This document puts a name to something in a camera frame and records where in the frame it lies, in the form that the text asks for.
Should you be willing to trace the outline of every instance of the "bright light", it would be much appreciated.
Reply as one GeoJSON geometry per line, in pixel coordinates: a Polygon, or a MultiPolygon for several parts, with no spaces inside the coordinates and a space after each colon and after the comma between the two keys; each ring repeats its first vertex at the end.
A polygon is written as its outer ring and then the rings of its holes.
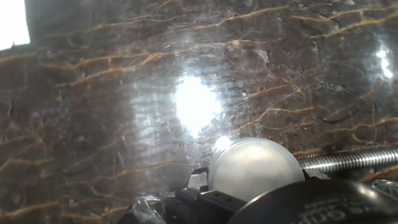
{"type": "Polygon", "coordinates": [[[24,0],[0,0],[0,50],[29,44],[24,0]]]}
{"type": "Polygon", "coordinates": [[[215,152],[220,152],[232,145],[232,141],[227,136],[222,136],[214,144],[215,152]]]}
{"type": "Polygon", "coordinates": [[[362,194],[365,194],[365,195],[367,195],[367,196],[369,196],[371,198],[376,198],[377,197],[376,193],[374,193],[372,190],[365,189],[364,187],[361,187],[359,189],[359,192],[361,192],[362,194]]]}
{"type": "Polygon", "coordinates": [[[380,50],[378,53],[376,53],[376,55],[377,55],[378,57],[383,58],[383,57],[386,57],[386,56],[387,56],[387,52],[386,52],[385,50],[380,50]]]}
{"type": "Polygon", "coordinates": [[[388,66],[390,63],[387,60],[387,52],[385,50],[380,50],[378,53],[376,53],[376,56],[378,56],[381,59],[381,70],[384,72],[384,76],[387,78],[392,78],[394,74],[388,69],[388,66]]]}
{"type": "Polygon", "coordinates": [[[183,77],[175,96],[178,117],[193,137],[222,110],[216,94],[197,77],[183,77]]]}
{"type": "Polygon", "coordinates": [[[387,61],[386,58],[382,58],[381,59],[381,68],[387,68],[387,66],[389,66],[389,62],[387,61]]]}

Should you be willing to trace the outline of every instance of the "gold vein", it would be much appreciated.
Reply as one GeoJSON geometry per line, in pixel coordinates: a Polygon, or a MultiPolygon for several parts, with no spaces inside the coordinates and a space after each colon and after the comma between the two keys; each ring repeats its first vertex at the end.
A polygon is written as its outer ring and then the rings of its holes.
{"type": "Polygon", "coordinates": [[[101,176],[101,177],[96,177],[93,180],[81,180],[81,181],[77,181],[77,182],[66,183],[65,185],[94,184],[95,182],[97,182],[99,180],[116,180],[116,179],[119,179],[121,177],[125,177],[125,176],[130,175],[130,174],[134,174],[134,173],[138,173],[138,172],[147,172],[149,170],[157,170],[157,169],[161,169],[161,168],[164,168],[164,167],[167,167],[167,166],[171,166],[171,165],[181,166],[181,167],[192,167],[191,165],[177,163],[176,161],[170,161],[170,162],[164,162],[162,164],[157,164],[155,167],[150,167],[150,168],[124,170],[121,173],[119,173],[119,174],[117,174],[115,176],[112,176],[112,177],[101,176]]]}
{"type": "Polygon", "coordinates": [[[309,154],[318,154],[318,153],[321,153],[321,152],[322,152],[322,149],[310,149],[310,150],[307,150],[305,152],[295,152],[295,153],[293,153],[293,156],[299,157],[299,156],[306,156],[306,155],[309,155],[309,154]]]}
{"type": "Polygon", "coordinates": [[[334,14],[330,17],[324,18],[324,19],[317,19],[317,18],[304,17],[304,16],[292,16],[292,18],[301,19],[303,21],[328,22],[328,21],[331,21],[332,19],[336,19],[337,17],[340,17],[345,14],[351,14],[351,13],[355,13],[355,12],[365,12],[365,11],[384,11],[384,10],[395,9],[395,8],[398,8],[398,6],[384,7],[384,8],[380,8],[380,9],[356,9],[356,10],[339,12],[339,13],[336,13],[336,14],[334,14]]]}
{"type": "Polygon", "coordinates": [[[239,129],[237,129],[237,130],[235,130],[233,132],[236,133],[240,129],[246,128],[246,127],[248,127],[248,126],[250,126],[252,124],[256,124],[257,122],[260,122],[262,119],[264,119],[265,117],[268,116],[270,111],[281,111],[281,112],[290,113],[290,114],[300,114],[300,113],[305,113],[305,112],[309,112],[309,111],[313,111],[313,110],[314,110],[314,108],[305,108],[305,109],[295,110],[295,111],[285,110],[285,109],[282,109],[282,108],[268,108],[266,110],[266,112],[264,112],[258,119],[255,119],[254,121],[251,121],[251,122],[249,122],[247,124],[242,125],[239,129]]]}
{"type": "Polygon", "coordinates": [[[291,124],[291,125],[288,125],[288,126],[284,126],[284,127],[282,127],[282,128],[270,128],[270,127],[267,127],[267,126],[261,126],[262,128],[265,128],[265,129],[268,129],[268,130],[286,130],[286,129],[288,129],[288,128],[297,128],[297,127],[304,127],[304,126],[308,126],[308,125],[313,125],[313,123],[301,123],[301,124],[291,124]]]}
{"type": "MultiPolygon", "coordinates": [[[[81,80],[78,80],[76,82],[73,82],[73,83],[58,84],[58,85],[56,85],[56,87],[63,88],[63,87],[66,87],[66,86],[75,86],[75,85],[88,82],[88,81],[90,81],[92,79],[95,79],[95,78],[98,78],[98,77],[101,77],[101,76],[104,76],[104,75],[111,75],[111,74],[116,73],[116,72],[128,72],[128,71],[131,72],[131,71],[134,71],[138,67],[141,67],[141,66],[143,66],[143,65],[145,65],[147,63],[150,63],[150,62],[152,62],[152,61],[154,61],[156,59],[162,58],[162,57],[171,56],[171,55],[175,55],[175,54],[187,53],[187,52],[189,52],[189,51],[191,51],[193,49],[197,49],[199,47],[209,47],[209,46],[212,46],[212,45],[235,44],[237,41],[240,41],[240,40],[233,40],[231,42],[220,42],[220,43],[214,43],[214,44],[201,44],[201,45],[193,46],[193,47],[190,47],[188,49],[184,49],[184,50],[181,50],[181,51],[178,51],[178,52],[154,53],[154,54],[149,55],[148,58],[145,59],[143,62],[137,63],[137,64],[135,64],[135,65],[133,65],[133,66],[131,66],[129,68],[110,68],[108,70],[105,70],[105,71],[96,73],[94,75],[85,77],[85,78],[83,78],[81,80]]],[[[240,41],[240,42],[253,43],[251,41],[245,41],[245,40],[244,41],[240,41]]]]}
{"type": "MultiPolygon", "coordinates": [[[[88,204],[92,204],[92,203],[107,202],[108,200],[111,200],[111,199],[115,199],[118,202],[120,202],[120,201],[122,201],[122,202],[131,202],[129,199],[121,199],[121,198],[118,198],[116,196],[109,195],[109,196],[106,196],[105,198],[96,198],[96,199],[82,200],[82,201],[80,201],[80,203],[83,204],[83,205],[88,205],[88,204]]],[[[73,207],[80,207],[80,206],[81,205],[79,203],[77,203],[77,204],[69,206],[69,207],[73,208],[73,207]]]]}
{"type": "MultiPolygon", "coordinates": [[[[195,44],[194,47],[209,47],[209,46],[212,46],[212,45],[226,45],[226,44],[238,45],[239,42],[244,43],[244,44],[245,44],[245,43],[249,43],[249,44],[269,44],[269,43],[271,43],[271,42],[274,42],[274,40],[273,40],[273,41],[262,41],[262,42],[258,42],[258,41],[253,41],[253,40],[240,40],[240,39],[236,39],[236,40],[231,40],[231,41],[228,41],[228,42],[214,42],[214,43],[207,43],[207,44],[190,43],[190,44],[195,44]]],[[[168,45],[168,44],[181,44],[181,43],[178,43],[178,42],[162,42],[162,43],[155,43],[155,45],[168,45]]]]}
{"type": "Polygon", "coordinates": [[[98,155],[100,155],[102,152],[106,152],[108,150],[112,150],[113,146],[115,146],[118,143],[118,141],[113,141],[111,144],[108,144],[107,146],[102,147],[95,155],[91,156],[91,157],[87,157],[86,159],[82,159],[80,161],[78,161],[76,164],[72,165],[71,167],[65,169],[65,172],[69,172],[70,169],[73,168],[79,168],[82,165],[85,164],[90,164],[93,160],[95,160],[98,155]]]}
{"type": "Polygon", "coordinates": [[[167,6],[168,4],[174,3],[176,2],[176,0],[168,0],[167,2],[165,2],[163,5],[159,6],[159,8],[162,8],[164,6],[167,6]]]}
{"type": "Polygon", "coordinates": [[[137,16],[137,17],[130,17],[128,19],[125,19],[125,21],[138,21],[140,19],[148,19],[148,18],[152,18],[152,17],[159,17],[162,15],[147,15],[147,16],[137,16]]]}
{"type": "Polygon", "coordinates": [[[82,62],[80,62],[79,64],[73,65],[73,66],[61,66],[61,65],[53,65],[50,63],[40,63],[39,66],[40,67],[44,67],[44,68],[49,68],[49,69],[61,69],[61,70],[76,70],[77,68],[84,68],[86,65],[90,64],[90,63],[96,63],[96,62],[101,62],[101,61],[108,61],[108,62],[112,62],[113,60],[116,59],[121,59],[121,58],[125,58],[125,59],[135,59],[135,58],[139,58],[142,56],[151,56],[150,53],[142,53],[142,54],[137,54],[137,55],[132,55],[132,56],[107,56],[107,57],[98,57],[98,58],[91,58],[88,60],[84,60],[82,62]]]}
{"type": "Polygon", "coordinates": [[[21,208],[16,211],[13,211],[13,212],[9,212],[9,213],[0,215],[0,218],[14,218],[16,216],[24,215],[26,213],[38,212],[43,209],[53,208],[53,207],[57,207],[57,206],[59,206],[59,202],[49,202],[49,203],[43,203],[40,205],[33,205],[33,206],[21,208]]]}
{"type": "Polygon", "coordinates": [[[0,173],[2,173],[7,166],[11,166],[11,165],[19,165],[19,166],[42,166],[42,165],[47,165],[47,164],[51,164],[55,162],[54,159],[44,159],[41,161],[25,161],[22,159],[9,159],[7,160],[6,163],[4,163],[1,167],[0,167],[0,173]]]}
{"type": "Polygon", "coordinates": [[[342,133],[342,132],[350,132],[350,131],[356,131],[357,129],[362,129],[362,128],[375,128],[375,127],[379,127],[382,126],[384,124],[387,123],[394,123],[398,121],[398,118],[389,118],[389,119],[381,119],[381,121],[379,121],[376,124],[359,124],[353,128],[341,128],[341,129],[334,129],[334,130],[329,130],[327,131],[328,133],[342,133]]]}
{"type": "MultiPolygon", "coordinates": [[[[361,100],[367,100],[367,99],[370,98],[370,96],[372,96],[372,94],[375,93],[378,89],[380,89],[380,86],[377,87],[375,90],[373,90],[373,91],[371,91],[371,92],[369,92],[369,93],[367,93],[367,94],[365,94],[365,95],[363,95],[363,96],[360,96],[359,98],[360,98],[361,100]]],[[[346,110],[346,109],[350,109],[350,108],[352,108],[352,107],[355,107],[357,104],[358,104],[358,101],[355,102],[355,103],[353,103],[353,104],[350,104],[350,105],[348,105],[348,106],[345,106],[345,107],[343,107],[343,108],[341,108],[341,109],[338,109],[336,112],[334,112],[333,114],[331,114],[331,115],[329,115],[328,117],[326,117],[326,118],[324,119],[324,121],[331,121],[331,120],[332,120],[332,117],[336,116],[338,113],[340,113],[340,112],[342,112],[342,111],[344,111],[344,110],[346,110]]]]}
{"type": "Polygon", "coordinates": [[[28,53],[28,54],[15,55],[15,56],[6,57],[6,58],[0,58],[0,65],[4,64],[4,63],[11,62],[13,60],[32,58],[32,57],[35,57],[36,55],[37,55],[36,53],[28,53]]]}
{"type": "Polygon", "coordinates": [[[12,144],[12,143],[15,143],[15,142],[18,142],[18,141],[23,141],[23,140],[26,140],[26,139],[30,139],[30,138],[33,139],[33,137],[31,135],[8,139],[8,140],[3,141],[2,143],[0,143],[0,147],[6,146],[8,144],[12,144]]]}
{"type": "Polygon", "coordinates": [[[52,34],[52,35],[46,35],[44,37],[45,38],[69,37],[69,36],[75,35],[75,34],[80,33],[80,32],[87,34],[89,32],[93,32],[93,31],[97,31],[97,30],[101,30],[101,29],[105,29],[105,28],[129,26],[129,25],[137,24],[139,22],[169,22],[169,21],[172,21],[172,20],[174,20],[176,18],[179,18],[179,17],[183,17],[183,16],[175,16],[175,17],[170,18],[170,19],[162,19],[162,20],[144,18],[144,19],[139,19],[139,20],[135,20],[135,21],[131,21],[131,22],[119,22],[119,23],[114,23],[114,24],[104,24],[104,25],[100,25],[98,27],[95,27],[95,28],[92,28],[92,29],[88,29],[88,30],[77,29],[77,30],[74,30],[74,31],[72,31],[70,33],[67,33],[67,34],[52,34]]]}
{"type": "Polygon", "coordinates": [[[291,87],[290,85],[283,85],[283,86],[278,86],[278,87],[275,87],[275,88],[270,88],[270,89],[268,89],[268,90],[262,90],[262,91],[259,91],[259,92],[257,92],[257,93],[254,93],[254,94],[250,95],[250,96],[247,97],[244,101],[242,101],[242,102],[240,102],[240,103],[237,103],[237,104],[234,105],[234,106],[239,106],[239,105],[241,105],[241,104],[243,104],[243,103],[249,101],[249,100],[252,99],[252,98],[255,98],[255,97],[258,97],[258,96],[264,96],[264,95],[267,95],[267,94],[272,93],[272,92],[274,92],[274,91],[284,90],[284,89],[286,89],[286,88],[292,88],[292,87],[291,87]]]}
{"type": "Polygon", "coordinates": [[[227,19],[225,19],[225,20],[223,20],[223,21],[221,21],[221,22],[219,22],[217,24],[198,26],[198,27],[195,27],[195,28],[186,28],[186,29],[179,30],[178,32],[185,32],[185,31],[191,31],[191,30],[200,30],[200,29],[218,27],[218,26],[221,26],[221,25],[223,25],[223,24],[225,24],[227,22],[234,21],[236,19],[245,19],[245,18],[248,18],[248,17],[260,15],[260,14],[263,14],[263,13],[275,12],[275,11],[280,11],[280,10],[284,10],[284,9],[288,9],[288,8],[289,8],[289,6],[279,6],[279,7],[269,8],[269,9],[263,9],[263,10],[259,10],[259,11],[252,12],[252,13],[249,13],[249,14],[245,14],[245,15],[242,15],[242,16],[230,17],[230,18],[227,18],[227,19]]]}
{"type": "Polygon", "coordinates": [[[391,14],[391,15],[388,15],[387,17],[385,17],[383,19],[368,20],[368,21],[358,22],[358,23],[355,23],[355,24],[350,25],[348,27],[344,27],[344,28],[342,28],[342,29],[340,29],[340,30],[338,30],[336,32],[331,33],[331,34],[316,35],[316,36],[312,36],[311,38],[318,39],[318,38],[321,38],[321,37],[331,37],[333,35],[340,34],[342,32],[345,32],[345,31],[348,31],[348,30],[351,30],[351,29],[354,29],[354,28],[357,28],[357,27],[366,26],[366,25],[373,25],[373,24],[382,24],[382,23],[384,23],[384,22],[386,22],[386,21],[388,21],[390,19],[394,19],[396,17],[398,17],[398,11],[393,13],[393,14],[391,14]]]}

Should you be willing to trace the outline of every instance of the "metal screw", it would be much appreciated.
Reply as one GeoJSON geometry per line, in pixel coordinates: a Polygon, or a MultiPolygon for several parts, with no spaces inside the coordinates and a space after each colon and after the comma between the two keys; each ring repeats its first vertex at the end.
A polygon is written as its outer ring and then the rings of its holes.
{"type": "Polygon", "coordinates": [[[345,149],[324,156],[314,154],[297,158],[303,169],[318,170],[331,174],[343,170],[398,164],[398,145],[377,145],[345,149]]]}

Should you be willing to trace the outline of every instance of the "dark marble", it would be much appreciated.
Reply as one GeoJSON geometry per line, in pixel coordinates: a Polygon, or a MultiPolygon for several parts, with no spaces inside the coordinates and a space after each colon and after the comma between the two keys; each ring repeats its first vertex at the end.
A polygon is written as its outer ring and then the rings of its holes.
{"type": "MultiPolygon", "coordinates": [[[[0,52],[0,223],[114,223],[223,136],[398,139],[397,1],[32,0],[27,18],[32,43],[0,52]]],[[[398,180],[373,172],[350,178],[398,180]]]]}

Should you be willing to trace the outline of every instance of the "black plastic part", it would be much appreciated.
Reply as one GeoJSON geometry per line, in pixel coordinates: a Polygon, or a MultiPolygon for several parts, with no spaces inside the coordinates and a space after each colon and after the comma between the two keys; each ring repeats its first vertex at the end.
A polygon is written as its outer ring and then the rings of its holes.
{"type": "Polygon", "coordinates": [[[132,211],[132,205],[127,208],[126,213],[119,219],[117,224],[139,224],[138,218],[132,211]]]}
{"type": "Polygon", "coordinates": [[[228,224],[398,222],[398,200],[364,184],[306,180],[258,196],[228,224]]]}
{"type": "Polygon", "coordinates": [[[183,189],[175,192],[174,197],[165,199],[165,221],[171,224],[192,222],[193,208],[200,192],[195,189],[183,189]]]}
{"type": "Polygon", "coordinates": [[[240,199],[216,190],[202,193],[195,202],[192,223],[226,223],[245,204],[240,199]]]}

